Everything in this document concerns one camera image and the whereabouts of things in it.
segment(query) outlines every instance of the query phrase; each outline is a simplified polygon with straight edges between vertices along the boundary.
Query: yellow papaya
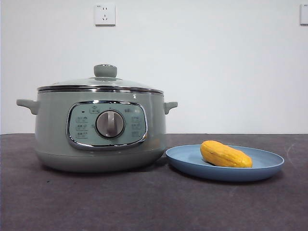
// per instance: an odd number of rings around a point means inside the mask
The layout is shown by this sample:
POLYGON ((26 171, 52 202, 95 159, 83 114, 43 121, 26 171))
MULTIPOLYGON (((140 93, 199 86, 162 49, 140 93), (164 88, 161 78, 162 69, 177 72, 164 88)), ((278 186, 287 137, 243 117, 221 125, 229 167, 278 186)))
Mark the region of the yellow papaya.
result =
POLYGON ((217 141, 204 141, 200 151, 207 162, 216 166, 252 167, 252 159, 244 152, 217 141))

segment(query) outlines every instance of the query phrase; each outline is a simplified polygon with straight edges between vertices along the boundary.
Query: electric hot pot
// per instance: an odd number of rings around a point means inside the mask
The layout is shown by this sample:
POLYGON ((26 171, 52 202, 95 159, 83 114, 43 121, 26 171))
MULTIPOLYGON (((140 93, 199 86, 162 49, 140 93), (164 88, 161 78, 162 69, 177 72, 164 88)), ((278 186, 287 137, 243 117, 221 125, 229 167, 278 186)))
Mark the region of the electric hot pot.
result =
POLYGON ((177 102, 161 90, 116 78, 116 67, 94 67, 95 77, 38 88, 17 100, 36 116, 35 151, 64 171, 107 172, 148 165, 166 149, 165 115, 177 102))

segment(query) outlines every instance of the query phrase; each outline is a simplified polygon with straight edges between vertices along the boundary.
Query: plate rim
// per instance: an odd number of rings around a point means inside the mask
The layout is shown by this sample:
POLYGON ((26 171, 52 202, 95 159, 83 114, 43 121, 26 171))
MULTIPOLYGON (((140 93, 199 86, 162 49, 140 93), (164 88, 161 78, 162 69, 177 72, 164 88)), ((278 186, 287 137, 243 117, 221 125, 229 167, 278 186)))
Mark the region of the plate rim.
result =
POLYGON ((185 162, 185 161, 182 161, 182 160, 178 160, 178 159, 175 159, 173 157, 171 157, 170 155, 168 155, 168 151, 171 150, 171 149, 175 149, 175 148, 179 148, 179 147, 187 147, 187 146, 201 146, 201 144, 186 144, 186 145, 180 145, 180 146, 175 146, 175 147, 172 147, 172 148, 169 148, 166 150, 166 156, 168 158, 171 158, 173 160, 176 160, 176 161, 180 161, 182 163, 185 163, 185 164, 190 164, 190 165, 198 165, 198 166, 203 166, 203 167, 213 167, 213 168, 222 168, 222 169, 236 169, 236 170, 247 170, 247 169, 268 169, 268 168, 273 168, 273 167, 279 167, 279 166, 282 166, 284 164, 284 158, 276 153, 272 153, 272 152, 269 152, 269 151, 266 151, 266 150, 262 150, 262 149, 258 149, 258 148, 251 148, 251 147, 244 147, 244 146, 237 146, 237 145, 227 145, 229 147, 240 147, 240 148, 249 148, 249 149, 254 149, 254 150, 258 150, 258 151, 263 151, 263 152, 267 152, 267 153, 270 153, 270 154, 274 154, 276 156, 278 156, 282 162, 277 164, 277 165, 272 165, 272 166, 268 166, 268 167, 223 167, 223 166, 213 166, 213 165, 201 165, 201 164, 198 164, 198 163, 189 163, 189 162, 185 162))

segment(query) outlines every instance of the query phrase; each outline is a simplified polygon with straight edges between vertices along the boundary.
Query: pot base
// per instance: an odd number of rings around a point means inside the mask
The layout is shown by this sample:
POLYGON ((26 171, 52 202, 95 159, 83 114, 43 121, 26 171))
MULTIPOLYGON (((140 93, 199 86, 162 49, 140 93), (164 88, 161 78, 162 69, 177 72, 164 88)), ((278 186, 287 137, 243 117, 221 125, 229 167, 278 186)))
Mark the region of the pot base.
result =
POLYGON ((69 172, 112 172, 146 166, 162 156, 164 151, 154 150, 124 155, 67 156, 36 151, 46 166, 69 172))

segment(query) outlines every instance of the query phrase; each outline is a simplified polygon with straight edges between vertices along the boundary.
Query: lid knob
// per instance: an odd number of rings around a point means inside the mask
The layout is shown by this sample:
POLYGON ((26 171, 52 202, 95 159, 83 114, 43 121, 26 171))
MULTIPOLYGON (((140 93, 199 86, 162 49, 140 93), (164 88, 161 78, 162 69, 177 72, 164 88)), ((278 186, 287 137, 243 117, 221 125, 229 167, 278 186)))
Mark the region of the lid knob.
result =
POLYGON ((100 64, 94 66, 94 74, 96 77, 116 77, 116 66, 109 64, 100 64))

